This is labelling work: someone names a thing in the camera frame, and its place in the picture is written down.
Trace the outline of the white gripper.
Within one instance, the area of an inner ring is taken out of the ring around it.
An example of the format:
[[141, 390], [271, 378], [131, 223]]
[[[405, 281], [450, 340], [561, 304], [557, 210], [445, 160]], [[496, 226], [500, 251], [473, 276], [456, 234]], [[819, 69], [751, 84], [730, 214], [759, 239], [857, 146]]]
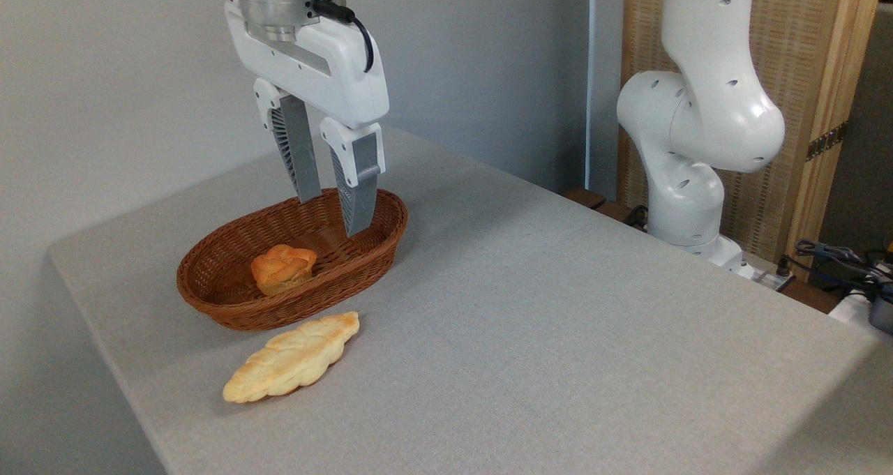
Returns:
[[262, 125], [276, 141], [297, 198], [305, 204], [322, 192], [306, 101], [331, 116], [322, 120], [321, 134], [331, 148], [345, 234], [364, 231], [375, 211], [377, 176], [386, 171], [382, 128], [375, 123], [389, 111], [382, 62], [364, 71], [366, 44], [354, 26], [322, 18], [300, 27], [294, 40], [267, 40], [232, 2], [225, 2], [225, 17], [237, 55], [259, 77], [254, 91]]

